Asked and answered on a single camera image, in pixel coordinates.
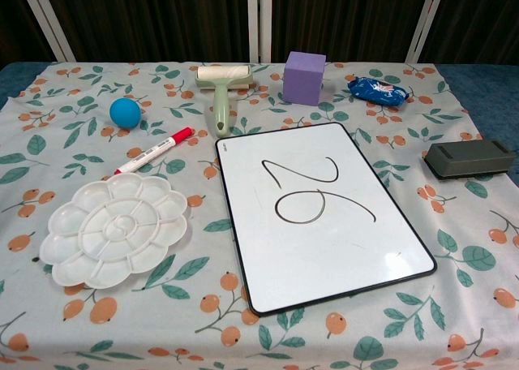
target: white pole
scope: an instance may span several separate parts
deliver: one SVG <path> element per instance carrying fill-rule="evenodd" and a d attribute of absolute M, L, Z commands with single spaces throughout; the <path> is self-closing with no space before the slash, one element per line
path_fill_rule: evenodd
<path fill-rule="evenodd" d="M 58 62 L 75 62 L 75 56 L 49 0 L 27 0 Z"/>
<path fill-rule="evenodd" d="M 432 22 L 435 19 L 435 14 L 438 10 L 439 4 L 440 0 L 424 1 L 422 14 L 420 15 L 420 18 L 416 24 L 413 40 L 411 40 L 409 50 L 407 51 L 407 56 L 405 57 L 406 63 L 418 62 L 420 54 L 422 53 L 423 45 L 427 39 L 427 34 L 429 33 L 429 29 L 431 29 Z"/>
<path fill-rule="evenodd" d="M 249 20 L 249 62 L 259 61 L 258 52 L 258 0 L 247 0 L 247 15 Z"/>
<path fill-rule="evenodd" d="M 270 63 L 272 52 L 272 0 L 259 0 L 259 55 L 262 63 Z"/>

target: whiteboard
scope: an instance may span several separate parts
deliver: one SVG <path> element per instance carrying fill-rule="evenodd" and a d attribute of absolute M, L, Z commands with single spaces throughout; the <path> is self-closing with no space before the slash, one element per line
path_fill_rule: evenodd
<path fill-rule="evenodd" d="M 224 138 L 216 146 L 254 312 L 435 271 L 341 124 Z"/>

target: blue carpet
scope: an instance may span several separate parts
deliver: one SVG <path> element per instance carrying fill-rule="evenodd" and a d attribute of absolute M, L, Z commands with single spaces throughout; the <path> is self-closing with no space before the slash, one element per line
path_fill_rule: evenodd
<path fill-rule="evenodd" d="M 48 62 L 15 62 L 0 71 L 0 108 L 30 85 Z M 519 155 L 519 67 L 440 64 L 438 71 L 469 111 L 485 139 L 495 139 Z M 519 160 L 508 172 L 519 186 Z"/>

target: purple cube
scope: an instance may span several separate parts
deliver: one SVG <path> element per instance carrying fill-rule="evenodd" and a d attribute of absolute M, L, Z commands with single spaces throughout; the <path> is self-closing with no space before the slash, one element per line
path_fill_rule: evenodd
<path fill-rule="evenodd" d="M 319 104 L 326 55 L 291 51 L 283 76 L 283 99 L 303 105 Z"/>

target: lint roller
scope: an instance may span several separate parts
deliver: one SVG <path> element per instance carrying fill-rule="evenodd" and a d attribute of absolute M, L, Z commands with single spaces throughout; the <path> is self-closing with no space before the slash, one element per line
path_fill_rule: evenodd
<path fill-rule="evenodd" d="M 229 134 L 229 98 L 227 90 L 235 85 L 252 83 L 252 71 L 249 66 L 201 66 L 195 78 L 199 88 L 213 88 L 215 124 L 218 137 Z"/>

